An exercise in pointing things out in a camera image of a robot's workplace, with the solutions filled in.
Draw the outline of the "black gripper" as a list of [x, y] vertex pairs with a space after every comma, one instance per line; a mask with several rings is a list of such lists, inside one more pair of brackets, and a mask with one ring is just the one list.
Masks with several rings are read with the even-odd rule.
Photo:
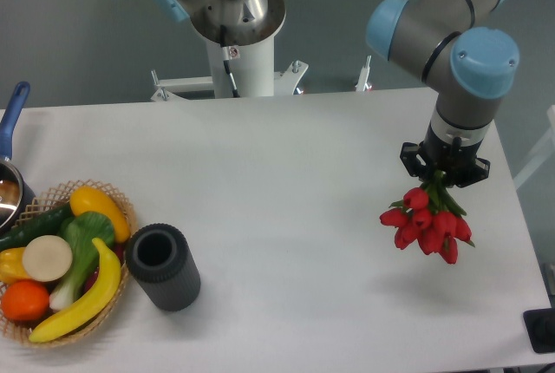
[[400, 159], [411, 177], [431, 180], [442, 171], [450, 187], [469, 187], [486, 180], [490, 173], [490, 161], [477, 156], [481, 143], [466, 146], [459, 136], [444, 141], [428, 126], [423, 142], [402, 143]]

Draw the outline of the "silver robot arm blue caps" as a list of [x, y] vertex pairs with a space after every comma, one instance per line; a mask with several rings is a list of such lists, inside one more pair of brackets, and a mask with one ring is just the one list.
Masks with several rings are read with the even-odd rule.
[[[503, 97], [513, 85], [519, 49], [506, 33], [480, 20], [505, 0], [383, 0], [366, 27], [378, 55], [419, 78], [437, 95], [424, 140], [404, 143], [408, 173], [467, 187], [489, 175], [477, 153]], [[278, 93], [274, 38], [284, 0], [157, 0], [176, 21], [190, 20], [205, 40], [218, 98]]]

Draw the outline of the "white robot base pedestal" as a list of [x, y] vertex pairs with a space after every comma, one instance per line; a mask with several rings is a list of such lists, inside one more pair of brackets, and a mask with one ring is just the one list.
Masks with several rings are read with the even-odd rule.
[[212, 0], [189, 15], [180, 0], [158, 0], [169, 16], [191, 22], [203, 39], [210, 75], [159, 79], [152, 70], [153, 101], [174, 101], [178, 93], [212, 91], [216, 98], [298, 95], [309, 69], [295, 60], [284, 71], [275, 70], [274, 42], [285, 20], [284, 0]]

